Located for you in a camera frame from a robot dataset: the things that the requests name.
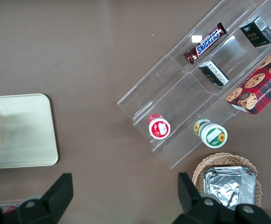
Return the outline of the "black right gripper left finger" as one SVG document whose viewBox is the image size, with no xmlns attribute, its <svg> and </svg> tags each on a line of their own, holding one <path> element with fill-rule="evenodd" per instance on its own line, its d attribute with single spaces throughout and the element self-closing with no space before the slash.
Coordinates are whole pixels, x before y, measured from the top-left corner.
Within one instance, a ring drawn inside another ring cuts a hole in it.
<svg viewBox="0 0 271 224">
<path fill-rule="evenodd" d="M 39 199 L 25 201 L 17 209 L 20 224 L 56 224 L 73 198 L 72 174 L 64 173 Z"/>
</svg>

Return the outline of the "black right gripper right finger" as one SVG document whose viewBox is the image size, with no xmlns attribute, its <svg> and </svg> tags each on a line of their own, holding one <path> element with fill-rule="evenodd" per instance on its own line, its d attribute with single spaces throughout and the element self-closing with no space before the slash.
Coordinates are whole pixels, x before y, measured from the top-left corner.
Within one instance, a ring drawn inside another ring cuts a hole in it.
<svg viewBox="0 0 271 224">
<path fill-rule="evenodd" d="M 187 173 L 178 174 L 178 197 L 183 213 L 175 224 L 235 224 L 235 212 L 210 197 L 202 197 Z"/>
</svg>

